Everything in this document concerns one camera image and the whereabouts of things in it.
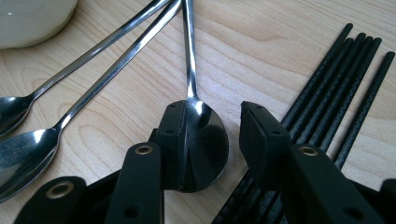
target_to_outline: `table surface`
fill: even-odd
[[[0,50],[0,95],[27,95],[46,79],[132,18],[148,0],[79,1],[55,37],[25,49]],[[396,2],[195,1],[198,93],[222,118],[230,139],[223,174],[209,188],[165,192],[167,223],[210,223],[247,171],[238,148],[240,104],[265,106],[282,119],[342,28],[383,43],[358,95],[363,95],[387,51],[396,50]],[[40,97],[11,135],[53,126],[64,112],[146,29],[143,22],[99,56]],[[186,98],[182,13],[162,31],[65,128],[52,164],[30,186],[0,204],[10,223],[43,184],[64,175],[87,184],[120,169],[127,149],[148,140],[166,106]],[[378,189],[396,177],[396,64],[375,98],[343,173]],[[359,106],[355,99],[332,143],[339,143]]]

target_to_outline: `chopstick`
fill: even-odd
[[[337,37],[282,120],[284,127],[290,131],[293,144],[309,143],[327,150],[373,60],[381,39],[373,40],[370,36],[364,39],[365,34],[359,34],[355,41],[350,38],[345,40],[351,28],[352,24],[348,24]],[[365,103],[362,103],[361,110],[349,128],[346,140],[335,158],[339,168],[344,164],[368,113],[367,105],[373,102],[379,89],[378,80],[387,73],[393,57],[393,52],[387,54],[384,65],[378,70],[379,78],[375,79],[375,84],[373,83],[373,87],[367,93],[370,96],[363,101]],[[255,188],[252,176],[247,171],[213,223],[286,223],[279,196],[279,191],[263,192]]]
[[[305,87],[295,100],[294,104],[291,106],[289,112],[282,120],[282,125],[289,129],[291,125],[297,120],[298,116],[301,114],[304,106],[308,100],[308,98],[312,95],[314,91],[317,90],[317,85],[322,80],[323,76],[325,75],[326,71],[329,70],[332,61],[338,55],[338,52],[341,47],[344,46],[345,39],[347,38],[348,34],[352,30],[353,25],[351,23],[347,24],[339,36],[335,39],[332,46],[330,47],[329,51],[324,56],[323,60],[318,65],[318,68],[315,70],[312,77],[308,80]],[[235,188],[233,194],[230,196],[229,200],[223,205],[222,209],[219,211],[218,215],[215,217],[213,223],[230,223],[233,220],[235,214],[241,204],[244,203],[251,203],[253,202],[246,202],[246,197],[252,193],[252,191],[259,190],[254,188],[254,182],[252,176],[249,171],[245,174],[245,176],[240,181],[239,185]],[[263,203],[260,207],[267,207],[272,205],[272,199],[276,198],[278,192],[274,192],[272,195],[267,195],[265,197]]]
[[[358,136],[359,130],[363,125],[363,122],[370,110],[371,105],[373,104],[375,96],[378,93],[379,88],[381,87],[381,83],[384,80],[385,75],[387,74],[394,57],[394,52],[388,52],[385,55],[384,60],[382,61],[380,67],[378,68],[378,71],[375,74],[373,83],[367,90],[361,102],[361,105],[359,106],[359,110],[353,118],[350,127],[348,128],[346,137],[344,138],[341,146],[339,147],[339,150],[335,155],[334,164],[340,170],[347,160],[347,155],[349,154],[350,149],[352,149],[352,145],[355,142],[356,137]]]

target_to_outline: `wooden table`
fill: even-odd
[[[26,49],[0,50],[0,95],[27,95],[128,19],[148,0],[79,1],[67,26]],[[167,223],[210,223],[247,171],[238,148],[242,101],[263,105],[282,119],[306,81],[348,23],[383,43],[363,80],[364,93],[384,54],[396,50],[396,3],[350,1],[195,1],[198,93],[222,118],[230,138],[229,161],[212,186],[193,193],[165,192]],[[12,135],[54,125],[77,98],[133,43],[145,21],[100,56],[39,98]],[[10,223],[43,184],[64,175],[87,184],[120,169],[126,150],[148,140],[165,107],[186,98],[182,14],[172,21],[90,101],[63,132],[49,169],[0,204]],[[343,173],[378,189],[396,177],[396,64],[393,63],[348,157]],[[331,147],[356,111],[352,102]]]

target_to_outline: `black chopstick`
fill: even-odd
[[[330,103],[334,95],[339,94],[339,92],[341,91],[340,90],[341,88],[339,87],[342,86],[342,83],[345,82],[345,79],[347,77],[350,77],[355,73],[355,71],[352,71],[352,69],[354,69],[355,67],[351,65],[359,64],[360,62],[359,56],[365,53],[362,52],[361,50],[361,45],[363,44],[365,37],[366,34],[364,33],[360,33],[356,37],[355,41],[352,44],[352,47],[348,51],[343,61],[338,66],[332,78],[332,81],[328,85],[326,85],[328,86],[328,88],[324,90],[322,96],[318,98],[318,103],[315,105],[315,108],[313,108],[312,115],[309,116],[308,122],[304,124],[304,129],[299,134],[296,143],[300,143],[300,144],[307,143],[309,137],[312,135],[312,132],[315,130],[315,127],[318,125],[319,121],[323,121],[322,115],[323,113],[325,113],[326,109],[328,108],[327,107],[328,104]]]
[[[295,143],[300,132],[303,130],[304,125],[307,123],[308,119],[317,108],[318,101],[321,99],[320,97],[326,91],[326,87],[332,81],[332,78],[336,75],[337,68],[343,62],[345,56],[349,52],[351,46],[353,44],[353,39],[348,38],[343,46],[341,47],[340,51],[334,58],[333,62],[331,63],[329,69],[325,72],[325,74],[321,77],[320,82],[317,85],[315,91],[311,92],[309,96],[309,100],[304,105],[304,109],[302,109],[301,113],[299,114],[298,118],[295,122],[291,125],[290,129],[286,128],[290,132],[291,142]]]
[[[346,111],[338,110],[341,103],[344,103],[344,97],[349,90],[352,90],[351,83],[354,78],[357,76],[358,71],[363,71],[365,73],[366,69],[360,70],[361,63],[366,57],[369,48],[372,46],[373,38],[367,37],[362,46],[360,52],[356,55],[355,62],[351,65],[350,69],[348,70],[347,74],[345,75],[344,79],[341,83],[337,83],[338,90],[332,98],[328,98],[330,102],[327,102],[328,107],[324,111],[323,114],[320,114],[320,121],[316,124],[315,128],[312,128],[310,132],[312,136],[310,136],[309,143],[313,146],[320,146],[321,140],[323,140],[323,136],[330,131],[329,126],[332,123],[332,119],[334,116],[340,116],[341,114],[345,114]],[[327,147],[321,147],[322,150],[327,151]]]
[[[387,74],[390,65],[395,57],[394,52],[388,52],[385,55],[384,60],[382,61],[378,71],[375,74],[375,78],[364,95],[363,100],[361,101],[361,105],[359,106],[359,110],[356,113],[355,117],[352,120],[351,126],[348,128],[346,132],[346,136],[339,147],[338,152],[335,155],[334,164],[337,168],[341,169],[344,166],[344,163],[347,160],[347,155],[349,154],[350,149],[352,149],[353,143],[355,142],[356,137],[358,136],[359,130],[361,129],[361,125],[366,118],[371,105],[375,99],[376,94],[381,87],[382,81]]]
[[[344,118],[345,113],[347,112],[347,109],[350,105],[350,103],[353,100],[353,97],[355,96],[355,93],[361,84],[361,81],[364,78],[364,75],[367,72],[367,69],[370,66],[370,63],[372,62],[376,51],[379,48],[379,45],[381,44],[382,40],[381,38],[376,38],[373,41],[372,46],[370,47],[367,55],[365,56],[363,62],[360,65],[360,68],[357,72],[357,75],[352,83],[352,85],[349,87],[349,90],[346,94],[346,96],[343,98],[341,101],[341,105],[338,106],[338,111],[335,113],[334,118],[332,119],[332,124],[329,131],[326,132],[324,137],[321,137],[319,133],[315,133],[314,136],[312,137],[313,141],[320,141],[320,148],[323,150],[327,150],[327,148],[330,146],[330,143],[332,142],[332,139],[335,136],[336,131],[338,130],[339,125],[341,124],[341,121]]]
[[[212,223],[231,223],[232,215],[244,204],[245,197],[253,190],[253,186],[253,178],[247,171]]]
[[[305,84],[305,87],[303,88],[297,99],[294,101],[285,118],[283,118],[282,120],[282,124],[286,129],[290,128],[291,124],[296,120],[296,117],[299,115],[300,110],[304,108],[304,104],[306,104],[306,99],[310,97],[310,94],[316,89],[318,83],[321,81],[322,76],[327,71],[329,64],[333,61],[333,58],[338,55],[338,51],[342,47],[345,39],[349,35],[352,28],[353,25],[351,23],[347,24],[344,27],[340,35],[337,36],[334,43],[330,47],[329,51],[324,56],[323,60],[318,65],[318,68],[315,70],[312,77],[309,78],[308,82]]]

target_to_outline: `spoon bowl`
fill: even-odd
[[[0,97],[0,136],[12,131],[29,113],[34,97]]]
[[[50,165],[60,133],[59,128],[42,129],[0,142],[0,203],[30,184]]]
[[[185,170],[180,191],[194,192],[211,185],[228,158],[228,136],[219,115],[198,100],[186,104]]]

